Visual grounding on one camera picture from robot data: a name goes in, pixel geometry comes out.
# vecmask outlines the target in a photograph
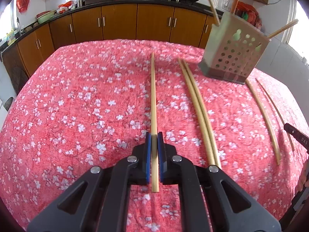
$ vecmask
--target metal bolt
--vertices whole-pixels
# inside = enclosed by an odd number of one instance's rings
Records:
[[[175,162],[181,162],[182,161],[182,157],[179,156],[179,155],[174,155],[172,157],[172,160],[175,161]]]
[[[212,173],[217,173],[217,172],[219,172],[219,168],[215,165],[211,165],[209,167],[209,171],[212,172]]]
[[[137,161],[137,157],[134,155],[131,155],[127,158],[128,162],[136,162]]]
[[[92,173],[99,173],[100,171],[101,171],[101,168],[98,167],[98,166],[92,167],[90,169],[90,172],[92,172]]]

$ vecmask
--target human hand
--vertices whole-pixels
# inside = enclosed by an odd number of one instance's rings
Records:
[[[309,180],[306,182],[306,180],[307,180],[306,169],[307,169],[308,163],[309,163],[309,159],[307,159],[305,161],[304,166],[302,168],[302,172],[300,173],[300,176],[299,176],[299,179],[298,179],[298,183],[297,183],[297,185],[295,187],[295,195],[298,192],[302,191],[304,185],[305,185],[305,187],[309,187]]]

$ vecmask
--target black tool handle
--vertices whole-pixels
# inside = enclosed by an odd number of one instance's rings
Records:
[[[291,134],[299,143],[301,143],[306,149],[307,153],[309,151],[309,137],[303,134],[300,130],[290,125],[289,123],[285,123],[283,126],[284,130],[287,133]]]

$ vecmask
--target table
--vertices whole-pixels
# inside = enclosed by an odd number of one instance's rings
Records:
[[[18,223],[27,224],[93,165],[114,165],[150,131],[150,60],[155,53],[158,131],[195,165],[207,166],[197,118],[177,58],[190,65],[210,116],[222,169],[280,218],[290,205],[305,149],[293,140],[257,84],[286,122],[309,134],[288,88],[254,70],[249,77],[275,129],[271,140],[246,85],[207,78],[197,64],[204,50],[173,43],[111,40],[61,47],[19,93],[0,134],[0,196]],[[181,231],[177,186],[133,186],[127,231]]]

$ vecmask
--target perforated plastic container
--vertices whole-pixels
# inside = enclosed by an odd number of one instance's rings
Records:
[[[208,77],[243,84],[269,41],[245,20],[225,12],[220,26],[212,25],[199,66]]]

